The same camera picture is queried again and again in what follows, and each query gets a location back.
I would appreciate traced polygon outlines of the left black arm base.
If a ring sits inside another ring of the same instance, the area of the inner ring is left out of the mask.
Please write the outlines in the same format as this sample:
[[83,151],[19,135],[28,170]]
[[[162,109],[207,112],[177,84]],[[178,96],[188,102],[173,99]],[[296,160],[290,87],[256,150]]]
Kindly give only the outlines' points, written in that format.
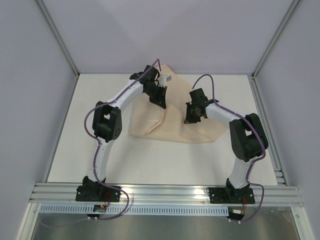
[[77,188],[75,200],[77,202],[119,202],[120,201],[120,186],[113,188],[99,186],[98,188],[89,188],[81,185]]

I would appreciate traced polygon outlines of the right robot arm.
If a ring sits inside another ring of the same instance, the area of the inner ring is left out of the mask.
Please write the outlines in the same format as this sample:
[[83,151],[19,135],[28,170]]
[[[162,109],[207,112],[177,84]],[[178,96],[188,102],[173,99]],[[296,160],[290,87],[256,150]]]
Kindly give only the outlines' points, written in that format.
[[231,148],[235,162],[231,175],[226,180],[225,187],[218,192],[211,188],[214,199],[222,196],[229,203],[238,203],[242,199],[250,201],[253,194],[250,188],[250,173],[255,162],[266,156],[269,143],[257,114],[241,115],[220,105],[214,98],[208,99],[201,88],[189,93],[191,101],[186,103],[185,124],[195,124],[201,118],[218,121],[228,127]]

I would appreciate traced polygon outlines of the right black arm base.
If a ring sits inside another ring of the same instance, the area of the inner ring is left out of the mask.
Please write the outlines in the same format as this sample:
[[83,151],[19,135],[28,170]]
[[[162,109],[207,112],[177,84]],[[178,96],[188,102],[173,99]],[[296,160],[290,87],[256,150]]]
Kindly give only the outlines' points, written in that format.
[[253,189],[249,186],[243,188],[207,187],[206,191],[211,204],[249,204],[256,203]]

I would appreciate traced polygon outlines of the beige cloth mat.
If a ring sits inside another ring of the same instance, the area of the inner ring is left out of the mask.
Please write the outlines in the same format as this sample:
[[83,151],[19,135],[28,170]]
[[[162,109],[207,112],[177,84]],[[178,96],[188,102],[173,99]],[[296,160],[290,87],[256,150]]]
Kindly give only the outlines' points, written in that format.
[[192,85],[175,74],[166,64],[161,66],[164,74],[172,80],[167,83],[166,109],[150,103],[142,94],[132,103],[129,134],[134,137],[188,144],[212,143],[227,127],[213,119],[184,124],[186,103],[191,100]]

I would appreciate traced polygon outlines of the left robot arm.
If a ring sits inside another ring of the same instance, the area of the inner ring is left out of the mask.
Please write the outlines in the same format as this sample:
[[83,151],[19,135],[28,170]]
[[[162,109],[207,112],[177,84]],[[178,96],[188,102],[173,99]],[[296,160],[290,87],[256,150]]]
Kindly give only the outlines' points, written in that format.
[[92,167],[82,181],[82,186],[93,200],[98,201],[105,194],[106,168],[115,140],[122,133],[122,112],[142,94],[149,101],[165,109],[167,82],[170,75],[162,73],[154,66],[147,65],[142,72],[129,77],[127,84],[107,102],[97,102],[84,119],[86,133],[97,141]]

